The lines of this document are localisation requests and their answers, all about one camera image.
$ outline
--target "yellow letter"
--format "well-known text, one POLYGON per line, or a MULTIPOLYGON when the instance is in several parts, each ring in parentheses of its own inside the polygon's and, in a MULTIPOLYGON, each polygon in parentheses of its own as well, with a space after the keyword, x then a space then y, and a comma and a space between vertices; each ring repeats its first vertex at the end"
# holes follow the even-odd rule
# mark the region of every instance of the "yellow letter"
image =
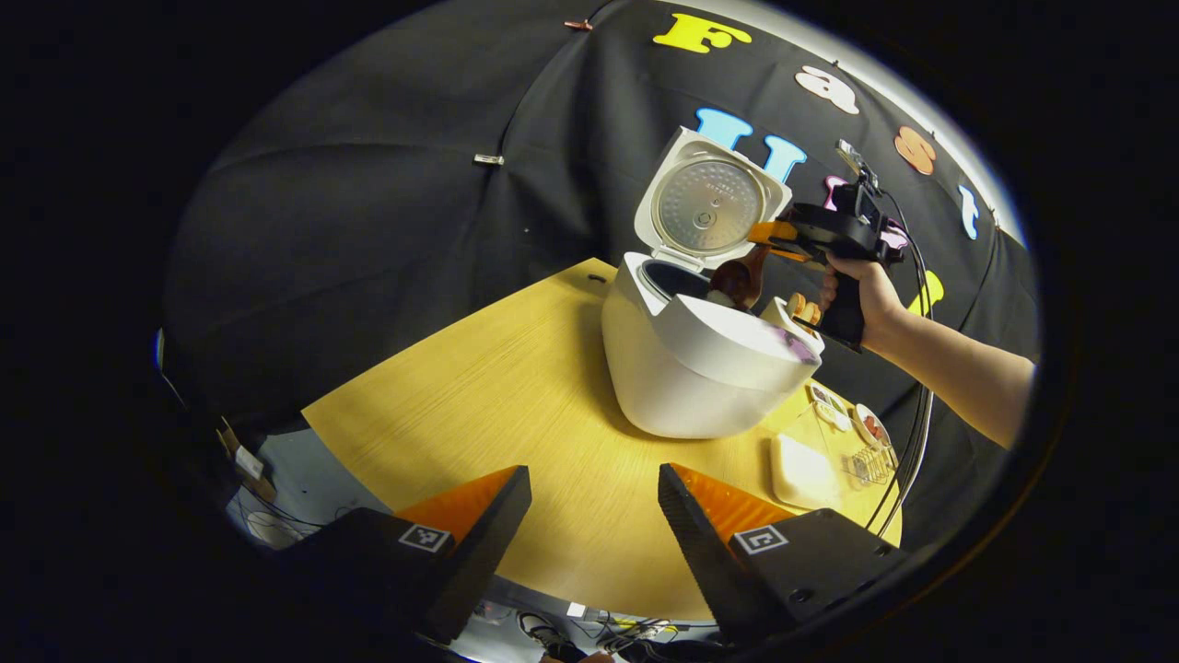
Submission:
POLYGON ((928 288, 926 288, 926 306, 921 307, 920 303, 921 296, 918 295, 914 297, 913 303, 909 304, 910 313, 915 313, 917 315, 924 315, 926 313, 929 311, 929 307, 931 304, 936 304, 937 302, 942 301, 942 297, 946 296, 946 289, 942 288, 941 278, 937 278, 937 275, 928 269, 926 270, 926 283, 928 284, 928 288))
POLYGON ((710 48, 704 45, 705 39, 717 48, 724 48, 732 44, 733 37, 737 38, 737 41, 745 44, 753 40, 749 33, 706 19, 687 14, 672 14, 672 17, 676 18, 676 25, 671 26, 667 34, 657 35, 656 44, 674 46, 693 53, 707 53, 710 48))

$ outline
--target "black fabric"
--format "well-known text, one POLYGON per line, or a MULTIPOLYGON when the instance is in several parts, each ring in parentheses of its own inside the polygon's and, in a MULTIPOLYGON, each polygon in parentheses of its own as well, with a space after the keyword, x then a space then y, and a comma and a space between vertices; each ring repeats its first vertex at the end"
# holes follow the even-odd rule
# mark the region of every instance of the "black fabric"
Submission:
POLYGON ((585 651, 578 649, 573 643, 561 643, 556 646, 546 646, 545 655, 549 658, 555 658, 561 663, 580 663, 588 656, 585 651))
MULTIPOLYGON (((935 317, 1032 352, 1032 282, 1020 281, 1022 308, 995 298, 1016 288, 1007 267, 1026 255, 995 231, 981 201, 979 237, 967 237, 957 186, 973 184, 947 155, 933 177, 897 155, 898 126, 923 132, 895 105, 756 27, 664 2, 601 5, 444 2, 309 73, 243 130, 193 197, 165 294, 174 349, 191 356, 212 406, 235 425, 297 418, 338 385, 538 280, 588 257, 618 264, 625 251, 650 251, 634 234, 635 206, 666 142, 680 125, 696 129, 702 107, 753 125, 736 149, 755 163, 768 157, 770 134, 806 152, 786 179, 795 202, 825 201, 824 178, 849 176, 834 146, 852 143, 903 205, 946 288, 935 317), (676 12, 744 29, 752 42, 706 54, 654 44, 676 12), (586 17, 592 32, 562 25, 586 17), (803 65, 844 80, 861 112, 802 88, 793 76, 803 65), (505 165, 475 164, 475 153, 502 155, 505 165)), ((765 291, 815 298, 818 278, 768 261, 765 291)), ((895 265, 893 278, 905 303, 916 296, 911 262, 895 265)), ((911 378, 835 343, 816 378, 880 413, 903 447, 911 378)), ((966 506, 995 451, 970 441, 953 415, 935 411, 935 420, 907 545, 926 540, 918 513, 966 506), (941 465, 961 483, 935 494, 923 484, 941 465), (941 501, 923 511, 922 494, 941 501)))

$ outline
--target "inner lid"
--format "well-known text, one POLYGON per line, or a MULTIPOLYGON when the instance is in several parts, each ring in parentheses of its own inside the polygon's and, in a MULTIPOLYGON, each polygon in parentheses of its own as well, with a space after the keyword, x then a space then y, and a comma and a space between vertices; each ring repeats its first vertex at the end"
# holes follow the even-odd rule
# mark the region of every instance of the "inner lid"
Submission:
POLYGON ((664 177, 652 210, 671 247, 697 256, 744 243, 765 209, 762 186, 747 170, 711 155, 697 156, 664 177))

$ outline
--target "plate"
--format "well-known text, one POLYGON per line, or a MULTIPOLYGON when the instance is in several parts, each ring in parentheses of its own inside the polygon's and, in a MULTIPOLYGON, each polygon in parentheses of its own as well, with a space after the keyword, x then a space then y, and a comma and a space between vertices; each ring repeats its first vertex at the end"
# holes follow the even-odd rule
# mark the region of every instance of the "plate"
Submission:
POLYGON ((859 436, 864 440, 868 446, 887 451, 889 458, 893 460, 893 466, 896 467, 896 452, 893 449, 893 438, 889 436, 888 431, 884 429, 884 424, 881 422, 880 416, 876 416, 872 411, 864 407, 863 403, 856 405, 856 415, 851 418, 852 424, 856 426, 856 431, 859 436), (876 431, 880 436, 872 435, 868 429, 868 419, 871 418, 876 424, 876 431))
POLYGON ((811 400, 815 401, 821 419, 839 431, 851 429, 851 418, 847 415, 847 406, 843 405, 839 396, 819 387, 815 382, 808 382, 806 388, 810 390, 811 400))

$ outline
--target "wooden table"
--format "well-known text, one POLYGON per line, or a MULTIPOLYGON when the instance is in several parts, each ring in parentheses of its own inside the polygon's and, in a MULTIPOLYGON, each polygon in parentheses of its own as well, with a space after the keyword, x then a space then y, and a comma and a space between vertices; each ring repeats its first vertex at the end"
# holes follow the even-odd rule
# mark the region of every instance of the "wooden table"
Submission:
MULTIPOLYGON (((395 512, 527 465, 532 508, 500 576, 615 612, 710 619, 659 510, 658 467, 680 462, 775 501, 769 441, 799 428, 810 398, 799 390, 732 438, 670 440, 635 428, 619 409, 602 348, 610 285, 590 278, 614 273, 590 260, 535 283, 367 370, 303 415, 395 512)), ((863 448, 854 429, 828 427, 824 436, 832 453, 863 448)), ((884 486, 837 474, 839 511, 864 523, 884 486)), ((901 525, 898 516, 884 538, 898 544, 901 525)))

